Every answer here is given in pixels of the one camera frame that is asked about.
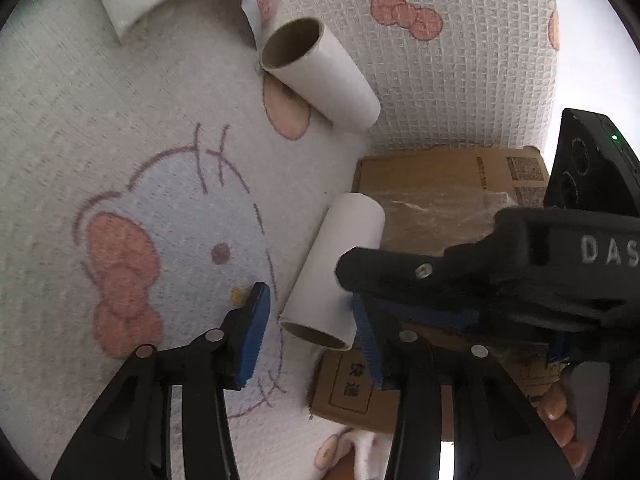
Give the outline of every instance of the cardboard box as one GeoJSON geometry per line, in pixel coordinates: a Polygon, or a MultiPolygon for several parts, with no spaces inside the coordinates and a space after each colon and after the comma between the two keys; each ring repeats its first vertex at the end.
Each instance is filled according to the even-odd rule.
{"type": "MultiPolygon", "coordinates": [[[[493,214],[508,205],[542,206],[548,173],[535,148],[433,149],[371,156],[358,164],[353,191],[378,200],[386,212],[381,248],[439,254],[492,231],[493,214]]],[[[429,341],[462,350],[470,342],[442,330],[411,326],[429,341]]],[[[558,380],[540,347],[492,348],[533,405],[558,380]]],[[[326,351],[311,413],[342,424],[394,432],[399,396],[373,386],[362,353],[326,351]]],[[[452,440],[450,389],[443,391],[443,440],[452,440]]]]}

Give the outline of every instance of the pink bow pattern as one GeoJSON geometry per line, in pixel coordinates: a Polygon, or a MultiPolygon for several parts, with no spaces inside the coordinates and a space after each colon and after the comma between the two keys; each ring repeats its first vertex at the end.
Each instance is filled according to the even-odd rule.
{"type": "Polygon", "coordinates": [[[444,22],[433,9],[408,4],[406,0],[371,0],[371,15],[380,25],[399,25],[418,41],[437,38],[444,22]]]}

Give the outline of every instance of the white textured fabric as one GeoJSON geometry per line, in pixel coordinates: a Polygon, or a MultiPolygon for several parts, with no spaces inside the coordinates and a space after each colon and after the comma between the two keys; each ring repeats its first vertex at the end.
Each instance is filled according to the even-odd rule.
{"type": "Polygon", "coordinates": [[[380,25],[372,0],[283,0],[277,23],[324,20],[382,103],[377,150],[434,144],[542,148],[557,53],[548,38],[555,0],[406,0],[444,22],[431,41],[380,25]]]}

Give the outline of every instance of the fabric surface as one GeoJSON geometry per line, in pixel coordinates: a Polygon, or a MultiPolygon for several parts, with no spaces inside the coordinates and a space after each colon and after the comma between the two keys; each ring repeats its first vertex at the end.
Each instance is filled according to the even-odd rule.
{"type": "Polygon", "coordinates": [[[255,376],[226,396],[239,471],[319,479],[342,426],[309,420],[318,350],[276,318],[322,215],[370,147],[540,144],[553,10],[283,0],[277,20],[324,19],[380,96],[372,134],[349,136],[262,74],[239,0],[171,1],[124,45],[100,0],[23,0],[0,32],[0,427],[34,473],[132,348],[189,342],[261,280],[255,376]]]}
{"type": "Polygon", "coordinates": [[[324,20],[380,98],[371,141],[378,151],[542,149],[559,47],[555,10],[555,0],[282,0],[276,25],[305,14],[324,20]]]}
{"type": "Polygon", "coordinates": [[[142,27],[122,46],[100,0],[23,0],[0,32],[0,427],[49,478],[123,356],[190,342],[261,280],[257,369],[226,395],[239,471],[320,478],[342,426],[309,420],[319,353],[276,318],[365,139],[263,84],[237,0],[142,27]]]}

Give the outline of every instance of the tube opening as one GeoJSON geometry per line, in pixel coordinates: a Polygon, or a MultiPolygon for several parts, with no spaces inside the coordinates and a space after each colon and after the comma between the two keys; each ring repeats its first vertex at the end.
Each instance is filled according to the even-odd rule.
{"type": "Polygon", "coordinates": [[[286,23],[264,45],[260,55],[262,67],[272,70],[299,60],[320,41],[323,28],[316,18],[299,18],[286,23]]]}
{"type": "Polygon", "coordinates": [[[308,326],[298,325],[297,323],[292,323],[290,321],[282,321],[280,322],[281,327],[285,329],[287,332],[293,334],[300,339],[304,339],[305,341],[309,341],[310,343],[315,343],[320,346],[324,346],[326,348],[331,348],[332,350],[348,350],[349,346],[339,339],[325,334],[324,332],[319,332],[313,328],[309,328],[308,326]]]}

